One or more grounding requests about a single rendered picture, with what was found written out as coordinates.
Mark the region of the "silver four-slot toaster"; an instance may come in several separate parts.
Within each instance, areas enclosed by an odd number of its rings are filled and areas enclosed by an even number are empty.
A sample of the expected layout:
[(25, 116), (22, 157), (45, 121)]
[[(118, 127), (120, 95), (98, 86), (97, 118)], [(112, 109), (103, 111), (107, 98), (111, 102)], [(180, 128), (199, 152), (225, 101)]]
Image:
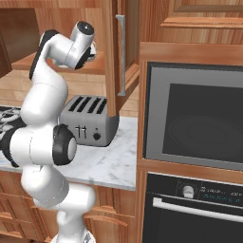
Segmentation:
[(60, 123), (73, 133), (79, 145), (105, 147), (114, 139), (120, 114), (107, 115), (107, 99), (99, 96), (74, 96), (63, 109)]

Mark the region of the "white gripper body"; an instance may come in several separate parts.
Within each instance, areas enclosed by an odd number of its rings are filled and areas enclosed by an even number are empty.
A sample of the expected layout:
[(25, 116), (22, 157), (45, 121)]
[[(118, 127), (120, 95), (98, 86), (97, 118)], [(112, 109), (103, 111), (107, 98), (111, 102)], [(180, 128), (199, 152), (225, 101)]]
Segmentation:
[(93, 42), (90, 47), (91, 47), (91, 49), (90, 49), (90, 55), (89, 55), (89, 62), (92, 62), (97, 56), (96, 43)]

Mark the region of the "dark wooden open cabinet door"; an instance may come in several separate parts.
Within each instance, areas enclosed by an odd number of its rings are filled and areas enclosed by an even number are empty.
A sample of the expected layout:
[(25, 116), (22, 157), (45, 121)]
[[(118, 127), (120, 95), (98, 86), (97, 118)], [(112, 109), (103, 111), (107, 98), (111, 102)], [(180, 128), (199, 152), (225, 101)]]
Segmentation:
[(9, 55), (6, 49), (3, 35), (0, 32), (0, 78), (4, 77), (11, 71), (11, 62), (9, 60)]

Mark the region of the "white oven knob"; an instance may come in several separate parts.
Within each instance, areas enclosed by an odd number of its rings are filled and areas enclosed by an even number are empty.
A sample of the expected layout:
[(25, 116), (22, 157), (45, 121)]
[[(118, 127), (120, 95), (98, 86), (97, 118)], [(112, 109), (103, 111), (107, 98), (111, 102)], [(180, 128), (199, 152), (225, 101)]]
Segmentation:
[(182, 190), (183, 196), (192, 199), (194, 197), (194, 188), (192, 186), (184, 186)]

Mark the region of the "wooden tall appliance cabinet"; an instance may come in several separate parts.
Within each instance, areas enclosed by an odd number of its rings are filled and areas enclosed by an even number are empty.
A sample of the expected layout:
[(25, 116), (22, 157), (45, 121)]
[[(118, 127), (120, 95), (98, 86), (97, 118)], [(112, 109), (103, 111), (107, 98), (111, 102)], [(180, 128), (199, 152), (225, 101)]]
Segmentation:
[(205, 178), (209, 180), (243, 184), (243, 172), (240, 171), (151, 160), (143, 157), (146, 78), (147, 65), (149, 62), (243, 66), (243, 46), (152, 42), (140, 43), (140, 105), (135, 207), (137, 243), (142, 243), (144, 200), (148, 172), (159, 172), (169, 175)]

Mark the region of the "black built-in oven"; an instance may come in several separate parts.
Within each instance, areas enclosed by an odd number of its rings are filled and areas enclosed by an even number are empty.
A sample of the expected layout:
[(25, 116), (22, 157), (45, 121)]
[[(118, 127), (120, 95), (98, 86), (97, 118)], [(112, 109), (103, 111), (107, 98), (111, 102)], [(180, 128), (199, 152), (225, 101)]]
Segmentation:
[[(192, 199), (184, 186), (194, 188)], [(142, 243), (243, 243), (243, 223), (155, 208), (153, 198), (194, 209), (243, 216), (243, 185), (199, 178), (147, 175)]]

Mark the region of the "grey built-in microwave oven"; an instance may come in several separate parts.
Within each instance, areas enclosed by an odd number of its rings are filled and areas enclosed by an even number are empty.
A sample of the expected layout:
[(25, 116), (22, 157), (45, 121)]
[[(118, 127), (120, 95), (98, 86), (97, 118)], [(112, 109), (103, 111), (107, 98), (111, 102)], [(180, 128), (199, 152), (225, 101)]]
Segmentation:
[(150, 62), (143, 156), (243, 171), (243, 66)]

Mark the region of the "wooden wall cabinet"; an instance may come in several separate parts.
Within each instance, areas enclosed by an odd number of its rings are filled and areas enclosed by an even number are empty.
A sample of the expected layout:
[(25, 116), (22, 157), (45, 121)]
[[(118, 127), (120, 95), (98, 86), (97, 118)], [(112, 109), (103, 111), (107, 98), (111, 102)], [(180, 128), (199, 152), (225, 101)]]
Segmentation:
[(34, 9), (40, 33), (56, 29), (69, 37), (78, 21), (86, 21), (95, 29), (97, 56), (87, 62), (83, 74), (104, 74), (103, 0), (0, 0), (0, 9)]

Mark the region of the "wooden cabinet door with panel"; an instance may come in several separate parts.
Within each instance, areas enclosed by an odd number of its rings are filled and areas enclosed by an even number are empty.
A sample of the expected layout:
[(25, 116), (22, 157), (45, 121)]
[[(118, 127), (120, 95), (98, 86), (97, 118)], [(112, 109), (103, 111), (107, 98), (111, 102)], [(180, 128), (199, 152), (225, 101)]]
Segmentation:
[(243, 0), (140, 0), (140, 40), (243, 45)]

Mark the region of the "wooden base cabinet drawers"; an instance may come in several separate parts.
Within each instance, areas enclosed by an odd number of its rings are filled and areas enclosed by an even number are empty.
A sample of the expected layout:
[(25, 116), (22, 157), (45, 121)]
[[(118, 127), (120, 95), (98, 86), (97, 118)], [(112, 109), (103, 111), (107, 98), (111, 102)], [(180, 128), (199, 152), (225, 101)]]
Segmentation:
[(0, 171), (0, 234), (50, 242), (58, 233), (55, 211), (36, 206), (21, 175)]

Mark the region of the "wooden base cabinet door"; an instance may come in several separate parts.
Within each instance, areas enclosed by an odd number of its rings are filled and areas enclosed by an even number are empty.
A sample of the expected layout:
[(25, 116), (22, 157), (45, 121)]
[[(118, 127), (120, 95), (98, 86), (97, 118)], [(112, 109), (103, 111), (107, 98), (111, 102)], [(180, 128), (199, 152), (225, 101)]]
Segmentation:
[(93, 186), (96, 203), (84, 214), (84, 224), (96, 243), (137, 243), (135, 192)]

